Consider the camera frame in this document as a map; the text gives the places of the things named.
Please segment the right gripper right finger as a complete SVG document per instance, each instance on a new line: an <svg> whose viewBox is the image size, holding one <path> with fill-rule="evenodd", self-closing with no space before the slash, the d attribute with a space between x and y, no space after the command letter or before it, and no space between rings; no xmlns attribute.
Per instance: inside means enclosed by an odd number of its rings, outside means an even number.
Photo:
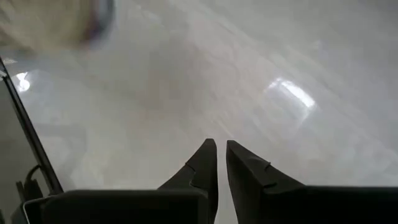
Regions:
<svg viewBox="0 0 398 224"><path fill-rule="evenodd" d="M299 189L303 183L291 178L270 162L228 140L226 144L228 182L239 223L260 223L266 214L267 194Z"/></svg>

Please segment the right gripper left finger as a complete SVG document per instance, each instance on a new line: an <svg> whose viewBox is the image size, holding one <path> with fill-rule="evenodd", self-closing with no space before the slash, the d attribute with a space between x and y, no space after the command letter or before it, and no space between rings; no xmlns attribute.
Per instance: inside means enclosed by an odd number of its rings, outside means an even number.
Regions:
<svg viewBox="0 0 398 224"><path fill-rule="evenodd" d="M185 165L159 189L199 190L207 197L209 223L214 224L218 211L217 146L214 139L205 139Z"/></svg>

